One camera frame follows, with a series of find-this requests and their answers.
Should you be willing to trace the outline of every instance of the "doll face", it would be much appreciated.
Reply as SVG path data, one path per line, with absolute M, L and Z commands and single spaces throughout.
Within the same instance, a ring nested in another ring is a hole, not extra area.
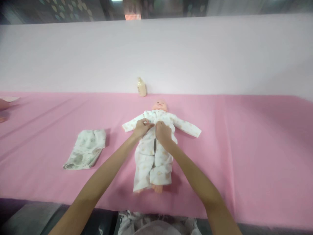
M 166 105 L 165 100 L 158 100 L 158 101 L 156 101 L 156 103 L 153 105 L 152 109 L 153 110 L 155 110 L 155 109 L 162 109 L 165 112 L 167 112 L 167 105 Z

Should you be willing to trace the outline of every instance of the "pink table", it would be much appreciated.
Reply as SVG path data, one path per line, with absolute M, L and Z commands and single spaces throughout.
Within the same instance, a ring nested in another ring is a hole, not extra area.
M 159 97 L 197 125 L 194 138 L 175 135 L 213 181 L 236 221 L 313 229 L 313 105 L 288 96 L 0 93 L 22 98 L 2 113 L 0 197 L 71 204 L 99 166 L 126 140 L 121 125 Z M 89 170 L 67 171 L 77 135 L 105 129 L 107 147 Z M 162 195 L 133 194 L 133 153 L 97 207 L 205 218 L 177 163 Z

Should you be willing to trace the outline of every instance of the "white backdrop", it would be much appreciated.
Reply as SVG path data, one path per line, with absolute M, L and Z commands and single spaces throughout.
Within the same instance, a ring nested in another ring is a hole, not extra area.
M 0 26 L 0 91 L 312 99 L 311 14 Z

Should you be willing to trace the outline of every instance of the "folded baby clothing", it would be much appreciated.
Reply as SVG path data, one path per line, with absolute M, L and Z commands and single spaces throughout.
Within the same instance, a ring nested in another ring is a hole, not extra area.
M 104 130 L 84 130 L 77 138 L 74 149 L 63 165 L 67 170 L 89 169 L 93 167 L 103 148 L 106 134 Z

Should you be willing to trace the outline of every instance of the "baby onesie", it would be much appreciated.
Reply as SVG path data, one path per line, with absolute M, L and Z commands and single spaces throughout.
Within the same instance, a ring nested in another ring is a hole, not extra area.
M 194 137 L 199 137 L 201 130 L 195 125 L 179 119 L 176 115 L 163 110 L 145 111 L 143 114 L 125 123 L 125 132 L 134 130 L 138 120 L 146 118 L 150 123 L 163 121 L 172 130 L 172 140 L 177 143 L 175 127 Z M 171 184 L 173 157 L 163 148 L 156 139 L 156 128 L 152 127 L 139 141 L 135 151 L 136 173 L 134 192 L 154 185 Z

